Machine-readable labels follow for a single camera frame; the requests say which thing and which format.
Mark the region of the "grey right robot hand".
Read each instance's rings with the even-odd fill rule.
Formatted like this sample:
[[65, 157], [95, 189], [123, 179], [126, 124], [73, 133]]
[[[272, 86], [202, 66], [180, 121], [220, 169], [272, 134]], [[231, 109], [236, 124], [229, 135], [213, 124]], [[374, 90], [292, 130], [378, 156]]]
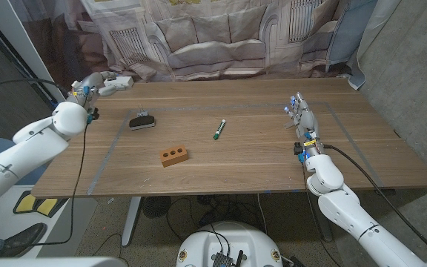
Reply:
[[324, 154], [325, 149], [320, 141], [318, 121], [300, 92], [291, 97], [290, 104], [284, 107], [284, 111], [291, 119], [284, 124], [284, 128], [294, 126], [299, 140], [294, 145], [294, 153], [302, 154], [303, 159]]

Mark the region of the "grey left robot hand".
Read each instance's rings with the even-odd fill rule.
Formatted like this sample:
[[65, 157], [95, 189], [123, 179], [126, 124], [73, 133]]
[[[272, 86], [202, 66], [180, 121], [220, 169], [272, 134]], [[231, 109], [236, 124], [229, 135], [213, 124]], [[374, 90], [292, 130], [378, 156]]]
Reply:
[[105, 85], [105, 80], [116, 77], [114, 72], [103, 71], [92, 73], [80, 82], [75, 81], [66, 101], [80, 105], [88, 111], [100, 96], [110, 96], [117, 91], [117, 85]]

